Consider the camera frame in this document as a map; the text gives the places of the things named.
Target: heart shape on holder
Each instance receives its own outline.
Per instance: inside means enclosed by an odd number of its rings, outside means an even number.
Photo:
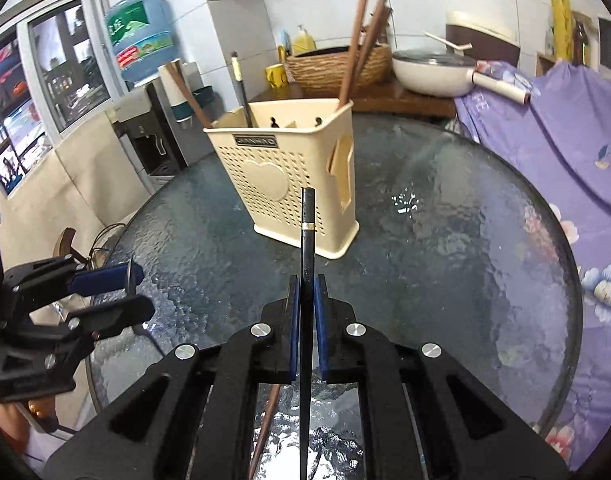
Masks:
[[[246,174],[248,182],[260,193],[273,202],[278,202],[288,193],[290,183],[283,170],[272,162],[258,164],[254,160],[246,160],[241,169]]]

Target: beige plastic utensil holder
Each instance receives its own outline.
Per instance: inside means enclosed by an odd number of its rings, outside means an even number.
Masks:
[[[314,251],[335,260],[359,231],[355,218],[352,102],[337,99],[250,103],[205,132],[254,220],[254,230],[301,245],[301,188],[316,189]],[[315,126],[315,118],[323,121]],[[279,128],[271,128],[274,118]]]

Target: label on water jug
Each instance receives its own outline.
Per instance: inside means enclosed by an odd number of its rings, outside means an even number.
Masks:
[[[115,46],[119,41],[132,36],[137,30],[150,24],[143,2],[135,2],[113,12],[106,19],[110,41]]]
[[[154,34],[141,41],[137,41],[134,45],[125,48],[117,54],[119,68],[124,70],[135,61],[143,59],[148,54],[152,54],[167,46],[172,46],[172,34],[170,32],[159,32],[159,34]]]

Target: purple floral cloth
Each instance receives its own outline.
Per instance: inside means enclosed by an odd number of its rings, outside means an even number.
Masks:
[[[532,101],[474,89],[456,99],[459,120],[550,202],[584,291],[579,363],[546,439],[575,470],[611,425],[611,82],[567,62],[533,80],[503,62],[483,70],[529,89]]]

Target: yellow cup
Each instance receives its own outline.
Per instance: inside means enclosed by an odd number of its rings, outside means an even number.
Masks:
[[[282,88],[288,86],[288,74],[286,67],[281,63],[266,67],[266,79],[270,83],[270,88]]]

